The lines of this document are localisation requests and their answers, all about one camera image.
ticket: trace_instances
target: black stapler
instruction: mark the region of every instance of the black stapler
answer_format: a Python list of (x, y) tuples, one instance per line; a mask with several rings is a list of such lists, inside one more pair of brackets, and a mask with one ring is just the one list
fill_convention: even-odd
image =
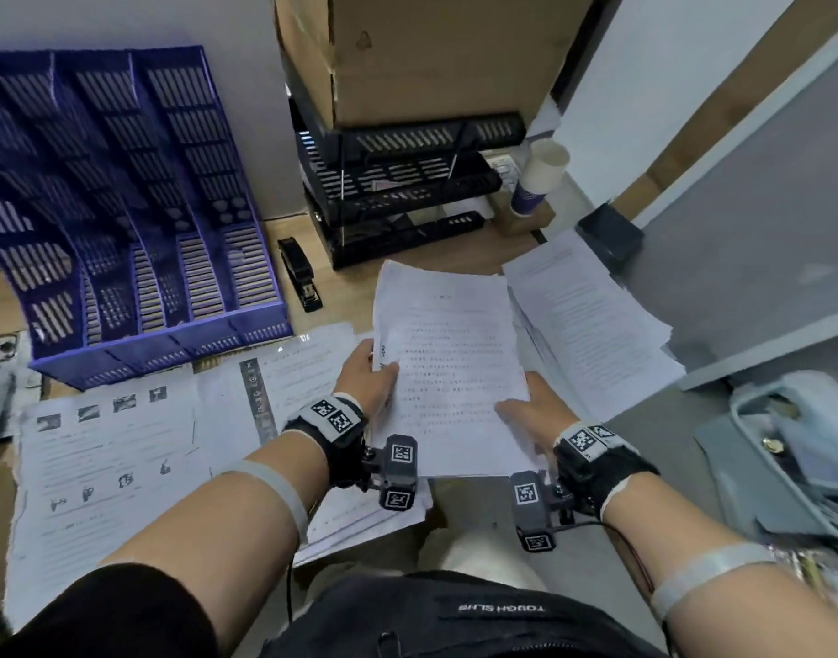
[(322, 298), (319, 297), (313, 283), (315, 275), (312, 271), (312, 265), (309, 264), (307, 255), (303, 253), (301, 246), (297, 244), (297, 240), (285, 238), (277, 240), (277, 242), (279, 252), (282, 254), (282, 262), (285, 263), (285, 269), (288, 271), (288, 276), (291, 277), (294, 290), (297, 291), (297, 296), (301, 299), (303, 310), (310, 312), (322, 309)]

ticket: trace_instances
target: paper cup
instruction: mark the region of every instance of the paper cup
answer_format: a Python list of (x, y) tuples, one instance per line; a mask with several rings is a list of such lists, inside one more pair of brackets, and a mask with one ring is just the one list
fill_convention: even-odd
[(530, 152), (510, 200), (510, 209), (518, 217), (528, 217), (544, 197), (559, 186), (570, 158), (566, 148), (550, 138), (534, 141)]

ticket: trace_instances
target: gray floor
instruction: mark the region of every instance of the gray floor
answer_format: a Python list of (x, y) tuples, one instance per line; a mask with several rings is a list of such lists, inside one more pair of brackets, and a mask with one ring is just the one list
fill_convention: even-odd
[[(611, 422), (611, 427), (638, 447), (659, 467), (666, 481), (712, 517), (719, 519), (714, 482), (705, 456), (693, 438), (698, 425), (727, 408), (722, 385), (687, 393), (669, 387)], [(548, 588), (605, 610), (624, 626), (656, 646), (665, 648), (663, 636), (611, 543), (598, 527), (562, 534), (554, 552), (523, 553), (513, 528), (509, 488), (503, 478), (475, 478), (439, 482), (438, 506), (449, 526), (495, 533), (531, 564)], [(408, 569), (414, 557), (411, 534), (375, 541), (351, 557), (383, 568)], [(302, 593), (295, 592), (295, 600)], [(255, 658), (264, 638), (275, 635), (285, 623), (284, 586), (273, 591), (245, 641), (238, 658)]]

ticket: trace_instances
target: cardboard box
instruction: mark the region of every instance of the cardboard box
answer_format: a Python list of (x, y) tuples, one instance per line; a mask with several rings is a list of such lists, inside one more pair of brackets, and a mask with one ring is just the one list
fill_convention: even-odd
[(528, 126), (592, 0), (275, 0), (333, 129), (518, 111)]

